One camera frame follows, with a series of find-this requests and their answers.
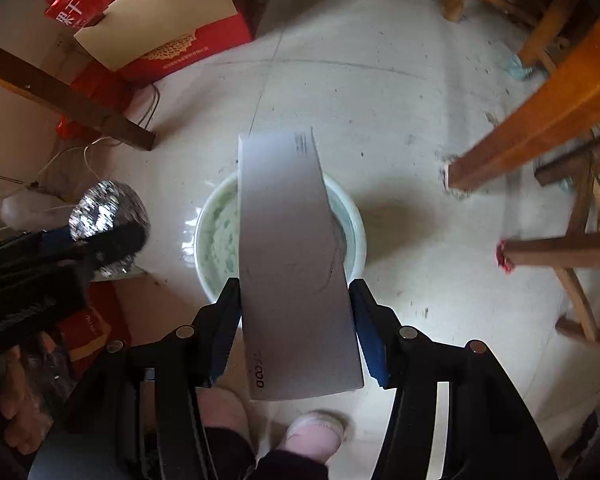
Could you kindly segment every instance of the black pants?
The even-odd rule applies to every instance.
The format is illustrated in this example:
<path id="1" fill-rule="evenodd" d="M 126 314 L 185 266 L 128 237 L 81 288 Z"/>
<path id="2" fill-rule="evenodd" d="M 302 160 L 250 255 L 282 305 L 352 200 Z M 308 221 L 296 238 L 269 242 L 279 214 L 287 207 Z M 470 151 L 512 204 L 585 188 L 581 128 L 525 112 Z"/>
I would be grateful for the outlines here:
<path id="1" fill-rule="evenodd" d="M 327 466 L 304 456 L 274 449 L 260 459 L 232 430 L 205 428 L 218 480 L 328 480 Z"/>

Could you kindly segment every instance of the blue gripper pad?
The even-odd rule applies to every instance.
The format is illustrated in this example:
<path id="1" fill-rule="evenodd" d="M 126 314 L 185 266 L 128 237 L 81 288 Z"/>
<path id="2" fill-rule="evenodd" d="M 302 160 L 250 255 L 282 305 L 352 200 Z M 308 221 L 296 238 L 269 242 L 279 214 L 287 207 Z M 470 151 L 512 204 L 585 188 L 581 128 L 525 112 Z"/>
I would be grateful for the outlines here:
<path id="1" fill-rule="evenodd" d="M 387 367 L 386 346 L 374 322 L 374 318 L 377 321 L 377 317 L 373 316 L 370 312 L 370 309 L 384 309 L 386 307 L 381 307 L 376 303 L 364 280 L 354 280 L 351 282 L 349 285 L 349 297 L 351 299 L 356 333 L 358 334 L 358 340 L 360 341 L 362 353 L 365 357 L 366 367 L 369 370 L 369 374 L 378 381 L 378 385 L 387 388 L 389 386 L 390 374 Z M 399 329 L 400 323 L 397 318 L 395 318 L 395 321 L 397 329 Z"/>

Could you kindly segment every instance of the pink slipper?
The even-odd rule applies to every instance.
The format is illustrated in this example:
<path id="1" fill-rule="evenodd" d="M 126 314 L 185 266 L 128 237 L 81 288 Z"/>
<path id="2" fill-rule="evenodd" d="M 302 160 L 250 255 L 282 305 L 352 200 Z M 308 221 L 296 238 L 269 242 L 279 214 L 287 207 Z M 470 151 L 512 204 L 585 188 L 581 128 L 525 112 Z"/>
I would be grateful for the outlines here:
<path id="1" fill-rule="evenodd" d="M 331 415 L 311 412 L 303 415 L 286 430 L 280 449 L 324 464 L 342 444 L 344 427 Z"/>
<path id="2" fill-rule="evenodd" d="M 216 386 L 196 388 L 196 396 L 203 426 L 234 430 L 251 445 L 247 412 L 240 397 Z"/>

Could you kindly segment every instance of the red cloth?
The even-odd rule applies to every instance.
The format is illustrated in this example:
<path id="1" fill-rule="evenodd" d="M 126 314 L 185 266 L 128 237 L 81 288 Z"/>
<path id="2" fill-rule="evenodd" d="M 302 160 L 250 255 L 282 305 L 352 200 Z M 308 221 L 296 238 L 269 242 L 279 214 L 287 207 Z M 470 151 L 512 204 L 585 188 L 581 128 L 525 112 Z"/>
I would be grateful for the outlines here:
<path id="1" fill-rule="evenodd" d="M 498 243 L 496 246 L 496 262 L 506 274 L 510 274 L 510 272 L 516 268 L 516 266 L 504 255 L 504 247 L 506 244 L 506 240 L 500 240 L 500 243 Z"/>

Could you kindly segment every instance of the cardboard box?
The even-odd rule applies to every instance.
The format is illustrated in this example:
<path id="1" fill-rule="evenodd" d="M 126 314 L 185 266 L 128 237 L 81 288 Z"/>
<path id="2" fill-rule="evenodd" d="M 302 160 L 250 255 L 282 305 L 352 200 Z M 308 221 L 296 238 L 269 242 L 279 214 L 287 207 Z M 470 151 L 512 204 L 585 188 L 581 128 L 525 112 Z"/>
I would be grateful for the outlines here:
<path id="1" fill-rule="evenodd" d="M 240 301 L 251 398 L 363 386 L 343 247 L 311 133 L 239 137 Z"/>
<path id="2" fill-rule="evenodd" d="M 146 85 L 253 36 L 244 0 L 116 0 L 75 39 L 109 70 Z"/>

